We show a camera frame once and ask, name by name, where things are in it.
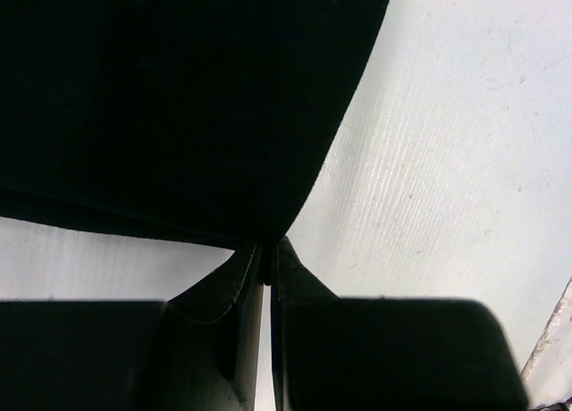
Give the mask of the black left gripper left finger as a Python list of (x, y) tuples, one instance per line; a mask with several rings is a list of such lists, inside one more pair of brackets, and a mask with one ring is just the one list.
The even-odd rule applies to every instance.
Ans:
[(261, 255), (167, 301), (3, 301), (2, 409), (252, 409)]

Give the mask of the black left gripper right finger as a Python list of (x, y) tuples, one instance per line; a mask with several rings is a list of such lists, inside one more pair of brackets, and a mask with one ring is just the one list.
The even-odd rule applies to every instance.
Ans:
[(271, 268), (280, 410), (525, 410), (502, 328), (464, 299), (341, 298), (283, 239)]

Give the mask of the black t-shirt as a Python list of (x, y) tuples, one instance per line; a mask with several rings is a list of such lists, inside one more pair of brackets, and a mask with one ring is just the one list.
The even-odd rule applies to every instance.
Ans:
[(1, 0), (2, 216), (274, 244), (389, 1)]

